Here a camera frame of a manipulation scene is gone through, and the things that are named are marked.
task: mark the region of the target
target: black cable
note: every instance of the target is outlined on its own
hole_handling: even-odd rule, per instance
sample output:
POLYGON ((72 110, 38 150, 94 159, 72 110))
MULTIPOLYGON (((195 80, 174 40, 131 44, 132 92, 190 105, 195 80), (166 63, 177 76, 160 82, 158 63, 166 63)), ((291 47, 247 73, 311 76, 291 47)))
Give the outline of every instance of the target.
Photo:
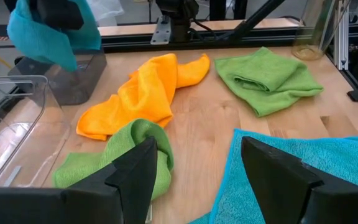
POLYGON ((217 38, 217 37, 216 37, 216 34, 215 34, 215 32, 214 32, 211 28, 209 28, 208 26, 203 25, 202 23, 198 22, 198 20, 197 20, 195 17, 193 18, 193 21, 194 21, 195 24, 197 24, 198 26, 204 28, 205 30, 207 30, 208 32, 210 32, 212 35, 214 35, 214 39, 216 40, 216 38, 217 38))
POLYGON ((282 16, 280 18, 284 18, 284 19, 293 19, 295 21, 298 21, 299 23, 302 23, 304 26, 306 25, 304 21, 302 21, 300 18, 296 17, 296 16, 282 16))
POLYGON ((205 42, 205 39, 200 35, 200 33, 193 29, 193 28, 189 28, 189 31, 194 34, 197 38, 199 38, 199 40, 201 40, 202 42, 205 42))

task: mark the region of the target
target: wooden table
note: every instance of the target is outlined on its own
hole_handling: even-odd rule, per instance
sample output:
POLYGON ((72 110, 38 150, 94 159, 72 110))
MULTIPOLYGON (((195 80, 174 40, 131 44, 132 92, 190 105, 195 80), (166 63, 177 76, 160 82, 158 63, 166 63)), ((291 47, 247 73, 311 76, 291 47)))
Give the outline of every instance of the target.
MULTIPOLYGON (((210 22, 214 29, 231 29, 238 21, 210 22)), ((294 26, 286 19, 267 19, 260 27, 294 26)), ((104 27, 103 35, 152 32, 153 25, 104 27)), ((214 58, 245 55, 257 49, 186 50, 175 52, 181 63, 207 53, 214 58)), ((270 48, 294 57, 289 47, 270 48)), ((168 52, 108 54, 108 66, 86 103, 64 106, 71 133, 52 168, 60 166, 69 152, 99 152, 106 142, 75 133, 78 118, 90 106, 105 101, 150 57, 168 52)), ((358 135, 358 103, 346 93, 352 88, 331 61, 305 62, 325 90, 304 98, 288 109, 257 118, 245 101, 234 96, 218 77, 213 63, 198 85, 177 90, 172 103, 173 120, 165 128, 173 148, 175 167, 168 192, 153 202, 153 223, 187 223, 209 212, 220 186, 233 129, 240 128, 281 138, 326 138, 358 135)), ((51 186, 50 175, 44 186, 51 186)))

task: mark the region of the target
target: teal towel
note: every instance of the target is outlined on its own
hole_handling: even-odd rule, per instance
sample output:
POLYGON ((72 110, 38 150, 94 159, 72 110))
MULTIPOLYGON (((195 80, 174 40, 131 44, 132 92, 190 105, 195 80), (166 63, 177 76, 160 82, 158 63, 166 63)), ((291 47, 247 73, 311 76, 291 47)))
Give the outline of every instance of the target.
POLYGON ((248 102, 258 117, 323 90, 305 64, 265 47, 246 56, 216 59, 215 67, 229 89, 248 102))
POLYGON ((77 3, 84 24, 80 30, 56 30, 43 23, 31 11, 29 0, 18 0, 7 26, 7 34, 26 57, 43 63, 55 63, 70 72, 77 64, 73 50, 98 50, 101 36, 86 0, 77 3))
POLYGON ((358 185, 358 137, 280 139, 236 129, 222 184, 212 211, 191 224, 265 223, 241 159, 241 139, 250 136, 299 157, 303 162, 358 185))

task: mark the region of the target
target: orange towel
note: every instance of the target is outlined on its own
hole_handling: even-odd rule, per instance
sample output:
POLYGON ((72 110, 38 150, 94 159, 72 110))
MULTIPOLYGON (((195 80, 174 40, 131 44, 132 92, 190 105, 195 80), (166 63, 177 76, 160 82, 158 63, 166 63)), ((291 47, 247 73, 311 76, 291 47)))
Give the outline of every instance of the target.
POLYGON ((143 118, 165 127, 172 119, 170 105, 177 88, 199 83, 209 70, 206 54, 185 65, 175 54, 151 58, 130 74, 116 95, 86 111, 77 124, 77 134, 106 140, 127 123, 143 118))

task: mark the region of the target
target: green towel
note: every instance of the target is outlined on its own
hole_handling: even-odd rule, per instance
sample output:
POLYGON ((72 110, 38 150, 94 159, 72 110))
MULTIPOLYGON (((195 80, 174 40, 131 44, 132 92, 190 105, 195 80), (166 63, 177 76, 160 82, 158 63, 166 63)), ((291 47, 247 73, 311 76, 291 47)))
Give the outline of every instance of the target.
POLYGON ((173 154, 165 131, 157 124, 137 119, 111 136, 103 152, 71 153, 53 174, 56 187, 65 188, 105 167, 113 160, 141 143, 147 136, 157 141, 157 177, 152 200, 164 194, 171 182, 173 154))
POLYGON ((246 56, 216 59, 215 67, 230 90, 246 100, 258 117, 323 90, 305 64, 276 55, 265 47, 246 56))

